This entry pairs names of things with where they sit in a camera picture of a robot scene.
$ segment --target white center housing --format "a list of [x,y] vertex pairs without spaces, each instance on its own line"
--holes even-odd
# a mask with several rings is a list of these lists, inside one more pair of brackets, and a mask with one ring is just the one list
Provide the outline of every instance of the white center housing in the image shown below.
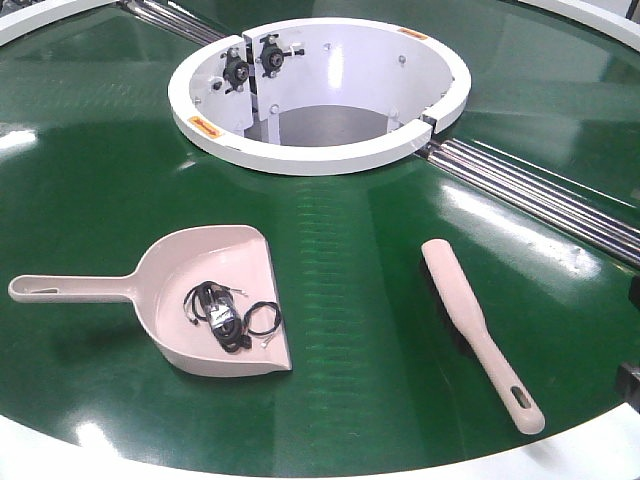
[[[332,175],[391,163],[453,123],[471,88],[455,52],[395,25],[313,18],[263,25],[243,36],[214,42],[182,62],[169,83],[169,101],[191,141],[254,170]],[[280,52],[280,61],[270,63],[269,52]],[[250,78],[242,84],[229,75],[234,58],[248,61]],[[319,109],[325,114],[318,116]],[[351,113],[345,117],[345,111]],[[366,130],[357,114],[363,111],[383,119],[381,131],[365,131],[361,141],[327,138],[340,129]],[[285,115],[289,125],[305,115],[318,121],[307,122],[304,142],[286,142]],[[349,117],[351,124],[344,123]],[[336,121],[338,128],[327,129]]]

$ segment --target dustpan handle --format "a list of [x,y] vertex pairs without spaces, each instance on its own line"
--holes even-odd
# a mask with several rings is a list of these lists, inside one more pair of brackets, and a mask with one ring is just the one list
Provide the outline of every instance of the dustpan handle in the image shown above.
[[131,275],[126,277],[62,277],[21,275],[9,283],[9,295],[22,303],[119,303],[134,295]]

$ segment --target black bracket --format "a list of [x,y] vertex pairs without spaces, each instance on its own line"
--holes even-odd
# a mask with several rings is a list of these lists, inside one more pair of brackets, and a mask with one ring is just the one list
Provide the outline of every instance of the black bracket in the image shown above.
[[284,52],[276,43],[279,36],[277,33],[272,33],[260,39],[260,43],[264,44],[259,57],[262,68],[264,68],[263,77],[275,78],[284,64],[285,57],[304,55],[304,48],[293,52]]
[[[245,62],[240,56],[240,52],[237,48],[230,48],[227,53],[223,53],[221,58],[226,58],[224,71],[222,72],[222,78],[231,84],[231,88],[225,93],[232,91],[242,92],[244,87],[242,84],[249,78],[249,64]],[[215,84],[213,88],[218,90],[221,87],[219,84]]]

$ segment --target small electronic component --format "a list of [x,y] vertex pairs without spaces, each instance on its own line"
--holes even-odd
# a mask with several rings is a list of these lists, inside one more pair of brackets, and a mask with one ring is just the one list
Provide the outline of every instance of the small electronic component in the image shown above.
[[[236,309],[233,293],[245,295],[243,290],[234,289],[213,281],[202,282],[193,287],[184,298],[183,308],[187,319],[194,325],[207,322],[213,336],[227,353],[234,353],[241,348],[250,349],[251,336],[265,338],[261,343],[266,348],[273,334],[282,323],[280,307],[275,302],[256,302],[241,317]],[[263,307],[269,307],[274,312],[273,326],[264,331],[256,332],[249,328],[255,312]]]

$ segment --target hanging hole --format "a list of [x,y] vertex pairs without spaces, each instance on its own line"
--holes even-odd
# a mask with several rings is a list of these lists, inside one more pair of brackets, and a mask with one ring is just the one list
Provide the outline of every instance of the hanging hole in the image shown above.
[[40,290],[33,290],[31,291],[31,293],[33,294],[37,294],[37,293],[59,293],[60,290],[58,290],[57,288],[42,288]]
[[529,399],[524,394],[524,392],[520,389],[520,387],[517,387],[514,385],[513,387],[511,387],[511,393],[513,394],[514,397],[516,397],[518,404],[522,408],[531,408],[531,402],[529,402]]

